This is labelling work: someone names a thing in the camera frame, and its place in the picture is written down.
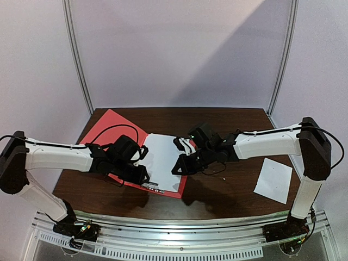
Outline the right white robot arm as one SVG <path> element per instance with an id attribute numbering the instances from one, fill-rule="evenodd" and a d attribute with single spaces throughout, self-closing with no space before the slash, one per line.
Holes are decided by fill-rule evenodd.
<path id="1" fill-rule="evenodd" d="M 303 180 L 291 207 L 290 218 L 281 232 L 293 237 L 312 207 L 323 182 L 331 173 L 331 143 L 311 117 L 289 127 L 243 132 L 237 130 L 222 138 L 207 123 L 188 133 L 197 149 L 180 154 L 171 170 L 173 175 L 188 176 L 204 171 L 209 164 L 236 162 L 254 157 L 295 155 L 302 157 Z"/>

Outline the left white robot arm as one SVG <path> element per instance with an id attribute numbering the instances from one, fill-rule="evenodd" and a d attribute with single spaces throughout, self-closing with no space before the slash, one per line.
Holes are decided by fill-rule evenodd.
<path id="1" fill-rule="evenodd" d="M 28 138 L 23 131 L 8 135 L 1 152 L 1 190 L 17 195 L 43 211 L 69 236 L 77 235 L 81 225 L 70 204 L 55 197 L 29 174 L 36 169 L 75 170 L 113 174 L 124 182 L 143 185 L 150 180 L 146 167 L 138 162 L 148 148 L 121 135 L 114 143 L 99 145 L 57 144 Z"/>

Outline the red file folder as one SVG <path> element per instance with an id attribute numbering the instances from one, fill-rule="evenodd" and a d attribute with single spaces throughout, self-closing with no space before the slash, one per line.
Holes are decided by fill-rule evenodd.
<path id="1" fill-rule="evenodd" d="M 122 134 L 130 137 L 134 141 L 137 141 L 139 146 L 144 145 L 145 139 L 149 135 L 143 129 L 138 127 L 136 124 L 127 120 L 120 114 L 114 112 L 113 110 L 107 110 L 103 116 L 96 122 L 95 125 L 90 129 L 90 131 L 81 140 L 82 144 L 94 143 L 99 145 L 106 145 L 114 143 Z M 137 188 L 140 190 L 148 191 L 141 187 L 141 185 L 132 184 L 130 182 L 123 182 L 117 176 L 110 174 L 109 177 L 113 179 L 116 183 L 124 184 L 125 186 Z M 181 176 L 181 181 L 179 184 L 179 189 L 177 193 L 165 191 L 164 194 L 154 193 L 157 195 L 163 195 L 172 198 L 182 198 L 182 194 L 187 181 L 186 176 Z"/>

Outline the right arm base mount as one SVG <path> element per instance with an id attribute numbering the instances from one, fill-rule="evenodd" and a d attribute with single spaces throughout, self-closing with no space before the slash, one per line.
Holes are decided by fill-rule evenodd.
<path id="1" fill-rule="evenodd" d="M 297 219 L 288 214 L 283 222 L 263 226 L 262 233 L 267 243 L 278 242 L 280 250 L 287 256 L 295 256 L 301 247 L 312 236 L 315 230 L 316 215 L 312 208 L 310 212 L 312 228 L 307 219 Z"/>

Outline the large white paper sheet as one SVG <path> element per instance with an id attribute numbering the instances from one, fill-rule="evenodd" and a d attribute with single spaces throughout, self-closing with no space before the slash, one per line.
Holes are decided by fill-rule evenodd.
<path id="1" fill-rule="evenodd" d="M 150 177 L 149 182 L 158 183 L 164 191 L 177 193 L 181 176 L 173 175 L 173 169 L 178 156 L 182 153 L 174 145 L 174 136 L 149 134 L 144 145 L 148 148 L 148 154 L 141 161 Z"/>

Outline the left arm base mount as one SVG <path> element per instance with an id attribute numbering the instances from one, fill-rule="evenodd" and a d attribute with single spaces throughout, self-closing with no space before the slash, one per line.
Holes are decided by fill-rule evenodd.
<path id="1" fill-rule="evenodd" d="M 68 214 L 61 221 L 56 221 L 53 232 L 70 237 L 69 247 L 81 250 L 85 241 L 96 242 L 100 225 L 92 220 L 78 221 L 75 214 Z"/>

